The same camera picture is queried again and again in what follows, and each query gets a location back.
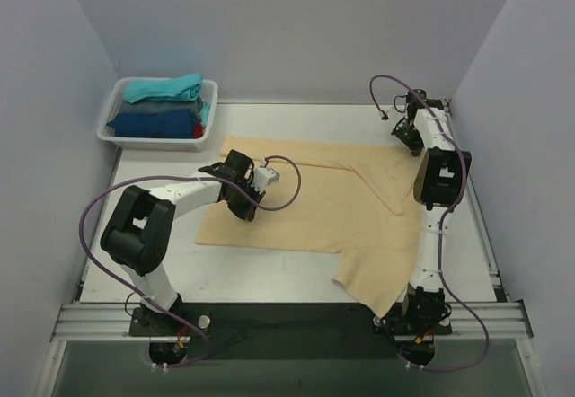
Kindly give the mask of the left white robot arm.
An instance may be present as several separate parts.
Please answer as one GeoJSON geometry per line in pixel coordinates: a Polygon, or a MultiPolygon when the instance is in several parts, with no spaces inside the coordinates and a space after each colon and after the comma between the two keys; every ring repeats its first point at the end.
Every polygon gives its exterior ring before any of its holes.
{"type": "Polygon", "coordinates": [[[150,190],[132,185],[123,190],[106,225],[100,247],[127,273],[152,311],[151,325],[163,335],[178,331],[181,301],[165,271],[163,261],[175,219],[219,201],[244,221],[254,219],[256,205],[266,188],[279,180],[271,168],[255,168],[252,160],[236,150],[223,162],[203,166],[193,181],[181,181],[150,190]]]}

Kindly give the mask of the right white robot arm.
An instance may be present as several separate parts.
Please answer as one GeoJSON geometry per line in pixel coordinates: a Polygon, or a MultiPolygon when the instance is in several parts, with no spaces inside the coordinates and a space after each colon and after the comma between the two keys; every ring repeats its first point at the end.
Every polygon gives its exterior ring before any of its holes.
{"type": "Polygon", "coordinates": [[[392,135],[421,157],[413,197],[421,206],[420,241],[416,266],[398,311],[401,326],[425,332],[444,324],[449,315],[442,281],[443,250],[448,221],[462,201],[471,154],[458,148],[447,126],[445,105],[429,100],[422,89],[405,95],[403,118],[392,135]]]}

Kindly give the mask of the cream yellow t shirt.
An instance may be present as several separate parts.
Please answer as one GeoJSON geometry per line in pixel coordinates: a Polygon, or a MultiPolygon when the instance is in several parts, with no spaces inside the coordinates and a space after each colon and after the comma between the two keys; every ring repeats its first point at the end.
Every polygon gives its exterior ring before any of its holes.
{"type": "Polygon", "coordinates": [[[412,186],[420,159],[394,146],[326,144],[228,136],[222,154],[264,157],[280,175],[251,222],[218,203],[196,242],[283,251],[337,253],[334,281],[382,317],[407,286],[420,239],[412,186]]]}

